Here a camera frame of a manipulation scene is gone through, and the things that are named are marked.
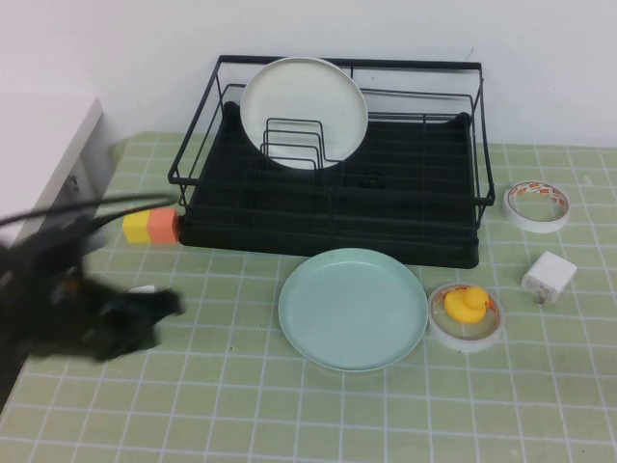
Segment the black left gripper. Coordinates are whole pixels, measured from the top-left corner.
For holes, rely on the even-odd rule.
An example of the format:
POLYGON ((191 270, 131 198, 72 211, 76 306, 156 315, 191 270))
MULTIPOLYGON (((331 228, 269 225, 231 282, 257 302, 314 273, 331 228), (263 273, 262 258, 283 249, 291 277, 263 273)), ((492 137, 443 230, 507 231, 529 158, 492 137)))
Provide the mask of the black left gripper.
POLYGON ((139 286, 120 290, 94 279, 73 277, 71 301, 79 316, 71 354, 104 363, 159 344, 157 324, 185 313, 174 290, 139 286))

